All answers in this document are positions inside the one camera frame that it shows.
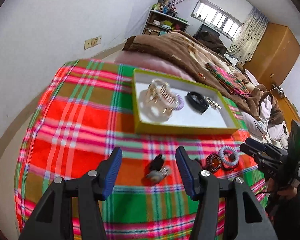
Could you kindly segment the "person's right hand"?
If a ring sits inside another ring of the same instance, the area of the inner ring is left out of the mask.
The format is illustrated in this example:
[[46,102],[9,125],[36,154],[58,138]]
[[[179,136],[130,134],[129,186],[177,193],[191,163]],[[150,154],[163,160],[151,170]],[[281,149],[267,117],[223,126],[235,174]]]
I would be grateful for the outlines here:
[[286,198],[287,200],[294,198],[298,192],[298,189],[291,185],[285,189],[279,190],[277,183],[272,178],[270,178],[267,182],[267,190],[270,192],[276,192],[279,196]]

